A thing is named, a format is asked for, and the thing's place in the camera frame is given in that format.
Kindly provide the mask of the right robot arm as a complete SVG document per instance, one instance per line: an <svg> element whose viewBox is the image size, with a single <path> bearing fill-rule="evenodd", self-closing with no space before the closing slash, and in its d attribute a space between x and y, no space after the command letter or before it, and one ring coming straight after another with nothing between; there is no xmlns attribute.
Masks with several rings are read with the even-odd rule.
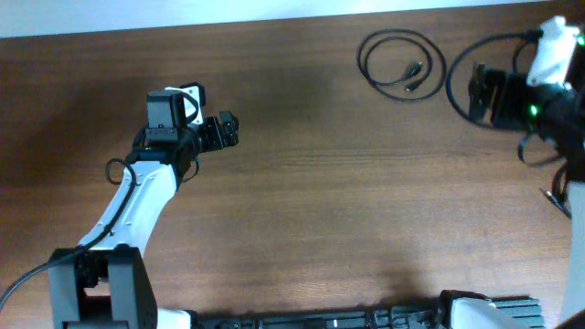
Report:
<svg viewBox="0 0 585 329"><path fill-rule="evenodd" d="M537 52L527 73L473 69L464 111L452 91L455 69L470 53L496 41L518 38ZM553 143L563 165L545 196L571 221L569 272L561 327L584 325L584 32L553 21L527 32L493 35L460 53L445 76L453 109L468 123L491 131L523 132Z"/></svg>

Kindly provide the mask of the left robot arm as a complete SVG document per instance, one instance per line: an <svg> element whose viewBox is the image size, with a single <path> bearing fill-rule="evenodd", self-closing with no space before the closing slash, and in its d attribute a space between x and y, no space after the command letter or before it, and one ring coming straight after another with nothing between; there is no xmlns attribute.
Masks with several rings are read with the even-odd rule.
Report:
<svg viewBox="0 0 585 329"><path fill-rule="evenodd" d="M73 249L56 249L48 282L57 328L196 328L197 314L158 306L144 252L164 207L199 171L200 154L234 146L230 111L205 117L202 86L146 96L147 123L122 160L122 179L100 220Z"/></svg>

